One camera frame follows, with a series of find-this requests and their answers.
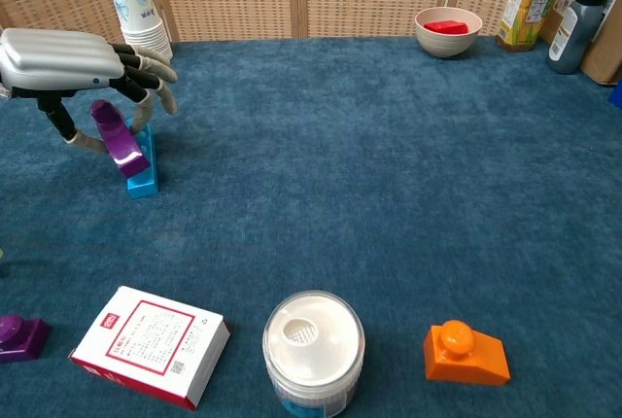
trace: white lid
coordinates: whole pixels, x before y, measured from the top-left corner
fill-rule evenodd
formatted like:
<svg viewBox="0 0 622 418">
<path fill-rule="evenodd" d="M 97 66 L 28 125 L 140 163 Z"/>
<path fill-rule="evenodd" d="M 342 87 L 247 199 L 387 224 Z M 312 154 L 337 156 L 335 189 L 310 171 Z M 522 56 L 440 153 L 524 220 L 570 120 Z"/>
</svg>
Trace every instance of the white lid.
<svg viewBox="0 0 622 418">
<path fill-rule="evenodd" d="M 286 387 L 322 387 L 344 376 L 356 380 L 363 351 L 361 321 L 344 300 L 326 292 L 288 297 L 263 333 L 268 370 Z"/>
</svg>

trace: blue toy block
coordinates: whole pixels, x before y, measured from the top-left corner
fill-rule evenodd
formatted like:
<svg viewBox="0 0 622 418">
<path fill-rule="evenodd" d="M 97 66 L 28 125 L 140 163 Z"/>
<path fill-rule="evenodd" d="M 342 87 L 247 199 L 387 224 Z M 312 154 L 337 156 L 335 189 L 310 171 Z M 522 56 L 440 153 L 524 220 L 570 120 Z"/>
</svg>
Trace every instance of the blue toy block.
<svg viewBox="0 0 622 418">
<path fill-rule="evenodd" d="M 127 120 L 127 124 L 131 124 L 131 119 Z M 137 199 L 139 197 L 153 196 L 157 194 L 157 164 L 156 164 L 156 148 L 154 146 L 154 138 L 152 129 L 147 124 L 145 128 L 134 136 L 141 151 L 151 164 L 151 166 L 127 179 L 127 190 L 129 195 Z"/>
<path fill-rule="evenodd" d="M 615 87 L 609 100 L 613 102 L 613 105 L 617 105 L 620 109 L 622 109 L 622 82 L 618 83 L 618 86 Z"/>
</svg>

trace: cardboard box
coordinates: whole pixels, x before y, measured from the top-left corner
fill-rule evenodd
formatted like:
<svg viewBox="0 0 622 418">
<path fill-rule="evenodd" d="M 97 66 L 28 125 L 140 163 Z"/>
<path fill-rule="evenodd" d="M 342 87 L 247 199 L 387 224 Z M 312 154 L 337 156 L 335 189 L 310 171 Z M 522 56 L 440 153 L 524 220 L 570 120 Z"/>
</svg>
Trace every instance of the cardboard box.
<svg viewBox="0 0 622 418">
<path fill-rule="evenodd" d="M 92 374 L 196 410 L 228 338 L 220 314 L 119 287 L 69 358 Z"/>
<path fill-rule="evenodd" d="M 572 0 L 556 0 L 544 22 L 540 36 L 551 43 L 555 37 L 562 15 Z M 580 69 L 595 82 L 602 85 L 615 85 L 622 76 L 622 0 L 609 0 L 603 24 L 588 48 Z"/>
</svg>

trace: purple toy block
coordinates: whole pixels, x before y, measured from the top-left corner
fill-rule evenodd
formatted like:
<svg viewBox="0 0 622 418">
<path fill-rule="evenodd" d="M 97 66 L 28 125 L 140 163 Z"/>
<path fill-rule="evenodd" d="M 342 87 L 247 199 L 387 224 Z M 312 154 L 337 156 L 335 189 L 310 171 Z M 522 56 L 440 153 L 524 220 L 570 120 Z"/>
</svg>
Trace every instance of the purple toy block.
<svg viewBox="0 0 622 418">
<path fill-rule="evenodd" d="M 25 362 L 39 357 L 50 326 L 41 319 L 22 319 L 17 314 L 0 316 L 0 364 Z"/>
<path fill-rule="evenodd" d="M 149 161 L 129 132 L 117 107 L 106 100 L 96 100 L 90 106 L 90 114 L 97 123 L 110 156 L 125 178 L 149 168 Z"/>
</svg>

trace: robotic hand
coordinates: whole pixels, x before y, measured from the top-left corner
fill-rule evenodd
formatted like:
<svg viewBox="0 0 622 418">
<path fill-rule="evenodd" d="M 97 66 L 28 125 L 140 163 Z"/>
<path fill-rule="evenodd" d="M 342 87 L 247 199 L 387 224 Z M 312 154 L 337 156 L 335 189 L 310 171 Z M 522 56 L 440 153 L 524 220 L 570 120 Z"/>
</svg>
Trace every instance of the robotic hand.
<svg viewBox="0 0 622 418">
<path fill-rule="evenodd" d="M 168 60 L 152 50 L 108 44 L 95 34 L 47 29 L 5 29 L 0 36 L 0 96 L 36 98 L 69 144 L 98 153 L 107 153 L 100 139 L 76 128 L 62 104 L 79 90 L 113 87 L 136 102 L 130 131 L 144 128 L 153 112 L 147 89 L 154 89 L 164 111 L 177 112 L 168 83 L 177 74 Z"/>
</svg>

